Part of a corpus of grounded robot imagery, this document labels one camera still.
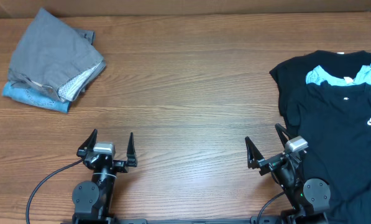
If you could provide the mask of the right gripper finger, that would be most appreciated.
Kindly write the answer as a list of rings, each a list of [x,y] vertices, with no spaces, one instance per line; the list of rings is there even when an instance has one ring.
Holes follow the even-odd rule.
[[[280,138],[280,141],[283,145],[283,147],[285,147],[285,144],[291,140],[291,134],[287,131],[286,128],[284,128],[281,124],[277,123],[275,124],[275,129],[278,133],[278,137]]]
[[[260,163],[265,160],[263,155],[257,149],[250,137],[245,137],[245,144],[247,148],[247,165],[250,169],[260,168]]]

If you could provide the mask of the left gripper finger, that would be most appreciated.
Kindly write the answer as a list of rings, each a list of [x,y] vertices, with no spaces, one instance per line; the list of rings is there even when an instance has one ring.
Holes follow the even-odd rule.
[[[94,129],[86,141],[78,148],[78,151],[86,151],[94,148],[98,136],[98,130]]]
[[[137,167],[137,155],[134,147],[134,134],[130,133],[129,142],[127,145],[127,165],[129,167]]]

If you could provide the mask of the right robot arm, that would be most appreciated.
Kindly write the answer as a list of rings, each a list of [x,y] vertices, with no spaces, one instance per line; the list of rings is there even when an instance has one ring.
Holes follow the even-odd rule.
[[[245,137],[247,166],[258,169],[261,176],[270,174],[282,192],[270,199],[251,223],[310,224],[327,223],[331,191],[328,182],[319,178],[305,179],[300,171],[301,155],[306,153],[308,142],[301,136],[290,134],[280,124],[275,125],[283,152],[264,158],[250,137]],[[291,204],[279,216],[264,216],[265,209],[277,198],[286,196]]]

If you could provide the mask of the black Nike t-shirt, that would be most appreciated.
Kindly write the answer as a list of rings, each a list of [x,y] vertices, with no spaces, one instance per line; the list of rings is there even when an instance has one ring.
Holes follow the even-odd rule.
[[[309,145],[304,176],[329,183],[329,222],[371,223],[371,85],[307,84],[291,94],[285,115]]]

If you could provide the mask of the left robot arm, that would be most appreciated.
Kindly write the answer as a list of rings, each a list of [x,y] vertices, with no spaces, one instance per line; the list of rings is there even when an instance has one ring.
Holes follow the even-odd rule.
[[[130,134],[125,161],[116,160],[115,145],[111,142],[98,142],[95,129],[78,148],[76,155],[86,168],[93,171],[91,180],[79,183],[72,192],[75,211],[73,223],[119,223],[110,212],[114,186],[118,173],[128,173],[137,167],[134,135]]]

